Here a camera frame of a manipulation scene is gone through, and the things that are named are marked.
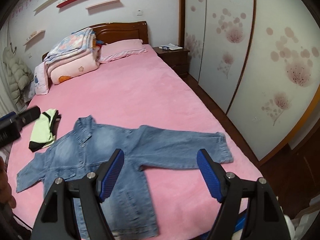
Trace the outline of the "person left hand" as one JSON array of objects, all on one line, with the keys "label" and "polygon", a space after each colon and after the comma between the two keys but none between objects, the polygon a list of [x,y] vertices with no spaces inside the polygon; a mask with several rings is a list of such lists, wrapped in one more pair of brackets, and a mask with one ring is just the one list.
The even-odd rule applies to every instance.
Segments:
[{"label": "person left hand", "polygon": [[5,171],[3,158],[0,157],[0,202],[1,204],[9,204],[14,209],[16,207],[16,199],[12,195],[12,189],[8,183],[8,175]]}]

